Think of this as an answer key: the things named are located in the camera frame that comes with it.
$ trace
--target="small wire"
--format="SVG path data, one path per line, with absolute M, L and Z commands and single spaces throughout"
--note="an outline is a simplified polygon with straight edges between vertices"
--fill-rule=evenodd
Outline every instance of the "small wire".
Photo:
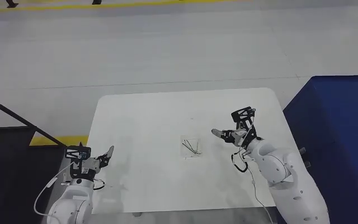
M 56 178 L 61 172 L 63 172 L 65 169 L 67 169 L 70 165 L 74 164 L 74 162 L 71 162 L 68 166 L 66 166 L 65 168 L 63 168 L 62 170 L 60 170 L 46 185 L 45 187 L 42 189 L 42 191 L 40 192 L 40 194 L 37 196 L 36 200 L 35 200 L 35 203 L 34 203 L 34 211 L 36 212 L 36 214 L 39 214 L 41 216 L 49 216 L 49 217 L 52 217 L 52 218 L 55 218 L 59 224 L 61 224 L 60 220 L 58 217 L 55 217 L 53 215 L 50 215 L 50 214 L 44 214 L 44 213 L 40 213 L 36 210 L 36 204 L 37 204 L 37 200 L 39 200 L 41 194 L 44 192 L 44 190 L 48 187 L 48 185 L 51 183 L 51 181 L 53 181 L 54 178 Z
M 244 140 L 243 140 L 242 142 L 244 142 L 245 139 L 246 139 L 246 137 L 248 136 L 248 134 L 249 134 L 249 132 L 250 132 L 252 126 L 253 126 L 253 121 L 254 121 L 254 119 L 255 119 L 255 117 L 252 118 L 252 124 L 251 124 L 250 128 L 248 129 L 248 132 L 247 132 L 247 134 L 245 135 Z M 242 158 L 241 153 L 240 153 L 240 151 L 242 151 L 242 150 L 244 150 L 243 147 L 242 147 L 242 146 L 239 146 L 239 151 L 237 152 L 237 154 L 239 154 L 239 157 L 240 157 L 241 161 L 244 162 L 244 159 Z M 260 200 L 258 200 L 258 198 L 257 198 L 257 195 L 256 195 L 256 183 L 255 183 L 255 180 L 254 180 L 254 178 L 253 178 L 253 173 L 252 173 L 252 171 L 251 171 L 251 169 L 250 169 L 250 167 L 249 167 L 248 165 L 247 165 L 247 169 L 248 169 L 248 171 L 249 171 L 250 174 L 251 174 L 252 185 L 253 185 L 253 188 L 254 188 L 254 193 L 255 193 L 256 201 L 259 202 L 261 206 L 263 206 L 263 208 L 264 208 L 264 210 L 266 211 L 268 217 L 270 218 L 271 224 L 274 224 L 274 222 L 272 221 L 272 218 L 271 218 L 271 215 L 270 215 L 269 211 L 268 211 L 267 208 L 262 204 L 262 202 L 260 202 Z
M 192 153 L 194 153 L 194 154 L 196 154 L 196 155 L 199 155 L 199 154 L 201 154 L 201 152 L 198 152 L 198 145 L 199 145 L 199 141 L 197 142 L 197 146 L 196 146 L 196 151 L 192 148 L 192 146 L 191 146 L 191 144 L 190 144 L 190 142 L 188 141 L 188 140 L 184 140 L 184 142 L 186 143 L 188 143 L 189 145 L 190 145 L 190 147 L 187 145 L 187 144 L 184 144 L 183 142 L 182 142 L 182 144 L 183 144 L 183 146 L 185 146 L 188 150 L 190 150 Z

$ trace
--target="white table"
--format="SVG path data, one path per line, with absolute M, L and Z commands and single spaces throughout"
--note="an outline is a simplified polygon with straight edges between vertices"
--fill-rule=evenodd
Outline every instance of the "white table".
M 211 133 L 212 128 L 234 129 L 231 112 L 246 106 L 257 109 L 259 136 L 276 147 L 297 150 L 276 95 L 267 88 L 101 98 L 87 145 L 92 156 L 112 145 L 115 150 L 109 166 L 96 176 L 106 187 L 95 191 L 93 212 L 260 207 L 249 172 L 242 174 L 231 163 L 237 148 Z M 200 139 L 200 157 L 183 157 L 183 136 Z M 265 206 L 274 206 L 257 165 L 249 165 L 258 198 Z

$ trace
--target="yellow floor marking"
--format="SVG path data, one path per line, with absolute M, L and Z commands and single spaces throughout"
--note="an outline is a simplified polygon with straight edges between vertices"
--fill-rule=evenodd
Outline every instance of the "yellow floor marking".
M 80 142 L 85 146 L 88 141 L 88 136 L 58 136 L 55 137 L 60 142 L 64 143 L 66 146 L 77 146 Z M 46 137 L 34 137 L 30 143 L 31 146 L 53 146 L 56 145 L 53 141 L 49 140 Z
M 169 1 L 158 1 L 158 2 L 128 2 L 128 3 L 113 3 L 113 4 L 99 4 L 91 5 L 78 4 L 78 5 L 65 5 L 65 6 L 26 6 L 21 7 L 20 5 L 16 8 L 0 8 L 0 12 L 3 11 L 38 11 L 38 10 L 83 10 L 83 9 L 94 9 L 94 8 L 123 8 L 123 7 L 135 7 L 135 6 L 160 6 L 165 4 L 186 4 L 186 3 L 214 3 L 214 2 L 251 2 L 252 0 L 169 0 Z

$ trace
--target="gray floor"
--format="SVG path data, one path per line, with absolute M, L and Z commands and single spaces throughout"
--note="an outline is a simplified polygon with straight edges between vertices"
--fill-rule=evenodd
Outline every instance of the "gray floor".
M 0 102 L 55 136 L 88 135 L 103 95 L 269 87 L 284 108 L 311 76 L 358 73 L 357 1 L 2 12 L 0 31 Z M 254 210 L 103 219 L 267 222 Z

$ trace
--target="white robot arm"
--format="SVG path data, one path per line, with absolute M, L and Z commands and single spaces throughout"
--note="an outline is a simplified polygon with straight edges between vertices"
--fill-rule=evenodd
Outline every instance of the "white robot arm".
M 211 132 L 225 142 L 242 147 L 246 150 L 242 156 L 249 156 L 257 163 L 268 182 L 277 209 L 288 224 L 329 224 L 326 203 L 307 172 L 299 152 L 277 149 L 258 137 L 251 119 L 254 115 L 255 109 L 251 107 L 235 111 L 232 117 L 237 123 L 237 130 L 213 129 Z M 285 181 L 290 175 L 293 182 Z
M 61 183 L 61 185 L 67 185 L 65 192 L 52 205 L 49 214 L 42 214 L 47 216 L 48 224 L 88 223 L 93 208 L 93 191 L 100 190 L 105 186 L 104 181 L 101 180 L 103 185 L 94 188 L 95 175 L 100 172 L 101 168 L 108 165 L 113 150 L 114 146 L 111 146 L 104 155 L 90 157 L 91 148 L 89 147 L 80 145 L 66 148 L 65 157 L 71 159 L 70 175 L 72 181 Z

